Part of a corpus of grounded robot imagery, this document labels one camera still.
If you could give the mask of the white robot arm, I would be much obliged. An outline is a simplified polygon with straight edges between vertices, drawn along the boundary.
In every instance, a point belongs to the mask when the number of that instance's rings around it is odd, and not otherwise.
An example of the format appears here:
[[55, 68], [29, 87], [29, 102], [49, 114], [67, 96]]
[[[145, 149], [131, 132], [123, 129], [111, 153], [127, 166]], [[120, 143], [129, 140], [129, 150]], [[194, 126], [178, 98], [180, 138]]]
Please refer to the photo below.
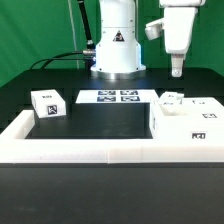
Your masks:
[[[164, 34], [165, 50], [171, 55], [171, 75], [181, 77], [198, 8], [206, 0], [159, 0], [163, 17], [145, 27], [149, 40]], [[99, 0], [101, 39], [96, 45], [93, 77], [133, 79], [145, 73], [141, 46], [136, 40], [134, 0]]]

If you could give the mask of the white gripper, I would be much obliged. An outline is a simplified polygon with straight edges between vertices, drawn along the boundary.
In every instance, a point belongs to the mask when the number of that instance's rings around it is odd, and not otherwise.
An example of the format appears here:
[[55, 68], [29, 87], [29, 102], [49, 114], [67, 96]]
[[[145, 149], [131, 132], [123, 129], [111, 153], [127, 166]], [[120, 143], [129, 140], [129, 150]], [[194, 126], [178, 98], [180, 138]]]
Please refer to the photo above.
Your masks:
[[185, 56], [191, 42], [197, 9], [195, 7], [167, 7], [164, 9], [165, 49], [171, 55], [171, 74], [181, 77]]

